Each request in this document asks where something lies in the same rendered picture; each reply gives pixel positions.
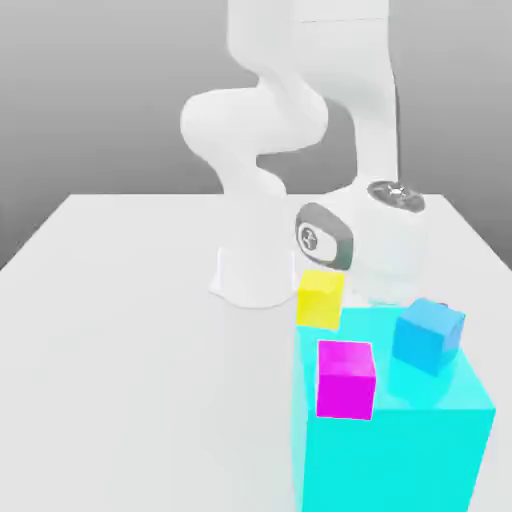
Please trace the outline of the small yellow cube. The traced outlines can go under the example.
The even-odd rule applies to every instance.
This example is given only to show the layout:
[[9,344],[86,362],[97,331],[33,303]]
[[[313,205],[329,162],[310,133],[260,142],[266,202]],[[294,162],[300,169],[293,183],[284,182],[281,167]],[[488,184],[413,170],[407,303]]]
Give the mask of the small yellow cube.
[[338,330],[343,289],[343,273],[305,270],[298,289],[296,324]]

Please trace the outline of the small magenta cube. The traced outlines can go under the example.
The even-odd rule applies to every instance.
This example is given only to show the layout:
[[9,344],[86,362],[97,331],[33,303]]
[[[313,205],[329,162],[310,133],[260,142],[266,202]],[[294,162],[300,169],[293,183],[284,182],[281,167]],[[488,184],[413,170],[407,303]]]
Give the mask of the small magenta cube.
[[315,405],[318,417],[370,421],[376,383],[370,343],[318,342]]

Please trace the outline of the small blue cube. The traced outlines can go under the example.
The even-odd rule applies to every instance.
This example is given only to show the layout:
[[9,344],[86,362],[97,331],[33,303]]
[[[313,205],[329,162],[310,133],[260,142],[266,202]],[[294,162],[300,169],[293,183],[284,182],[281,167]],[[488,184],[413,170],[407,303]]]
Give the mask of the small blue cube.
[[446,304],[416,299],[396,320],[392,355],[437,376],[459,352],[465,319]]

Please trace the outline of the large cyan box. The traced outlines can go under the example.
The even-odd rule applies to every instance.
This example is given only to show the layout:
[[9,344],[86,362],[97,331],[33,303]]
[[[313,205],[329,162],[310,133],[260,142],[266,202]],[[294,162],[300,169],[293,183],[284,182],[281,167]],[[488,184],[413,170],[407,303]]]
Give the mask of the large cyan box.
[[[399,308],[347,308],[339,331],[295,331],[291,448],[296,512],[468,512],[495,406],[464,352],[431,376],[391,354]],[[315,411],[319,340],[369,342],[369,421]]]

